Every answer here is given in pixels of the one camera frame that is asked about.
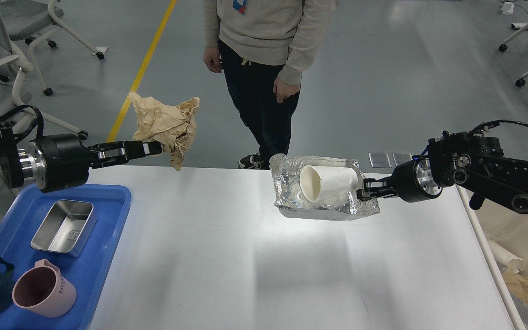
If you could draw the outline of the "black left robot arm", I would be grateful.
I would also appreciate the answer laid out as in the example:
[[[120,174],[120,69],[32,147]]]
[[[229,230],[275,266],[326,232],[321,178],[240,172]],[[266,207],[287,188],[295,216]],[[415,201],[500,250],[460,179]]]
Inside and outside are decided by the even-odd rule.
[[[44,117],[37,108],[33,123],[23,133],[13,133],[9,119],[26,104],[0,116],[0,166],[10,188],[34,181],[43,193],[84,185],[89,170],[122,165],[130,160],[161,154],[158,141],[117,141],[86,147],[75,134],[45,136]]]

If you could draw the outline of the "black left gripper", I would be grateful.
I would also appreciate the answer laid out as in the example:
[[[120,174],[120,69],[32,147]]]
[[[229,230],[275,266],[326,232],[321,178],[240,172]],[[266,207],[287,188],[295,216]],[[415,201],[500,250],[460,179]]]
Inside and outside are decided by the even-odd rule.
[[[84,185],[90,167],[123,165],[162,152],[158,141],[116,141],[86,148],[73,134],[44,136],[28,143],[28,154],[35,161],[33,179],[43,193]]]

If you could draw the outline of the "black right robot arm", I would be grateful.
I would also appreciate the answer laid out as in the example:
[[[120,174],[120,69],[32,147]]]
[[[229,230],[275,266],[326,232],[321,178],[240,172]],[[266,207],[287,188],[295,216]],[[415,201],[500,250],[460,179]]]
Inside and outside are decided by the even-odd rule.
[[[499,139],[485,137],[501,120],[480,123],[467,132],[431,138],[424,151],[398,165],[392,175],[365,178],[356,191],[361,201],[398,197],[408,203],[433,200],[454,185],[472,192],[469,207],[485,200],[528,215],[528,161],[504,155]]]

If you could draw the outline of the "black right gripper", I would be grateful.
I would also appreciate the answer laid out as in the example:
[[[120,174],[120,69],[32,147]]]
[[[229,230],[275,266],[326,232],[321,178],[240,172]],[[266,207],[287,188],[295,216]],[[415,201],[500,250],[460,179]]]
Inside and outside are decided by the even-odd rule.
[[[438,198],[443,188],[434,180],[429,159],[413,159],[398,165],[390,177],[364,178],[357,198],[390,198],[396,194],[404,201],[415,203]]]

